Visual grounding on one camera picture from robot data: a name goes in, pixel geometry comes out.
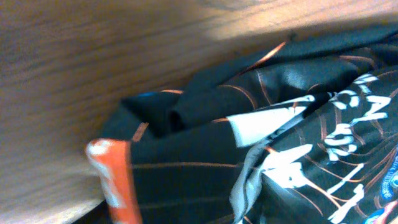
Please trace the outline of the black orange patterned jersey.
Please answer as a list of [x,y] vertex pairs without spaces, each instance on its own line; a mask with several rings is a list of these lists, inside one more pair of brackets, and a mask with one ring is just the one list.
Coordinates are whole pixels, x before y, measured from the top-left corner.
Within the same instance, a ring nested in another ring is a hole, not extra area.
[[284,42],[123,98],[80,223],[396,223],[397,24]]

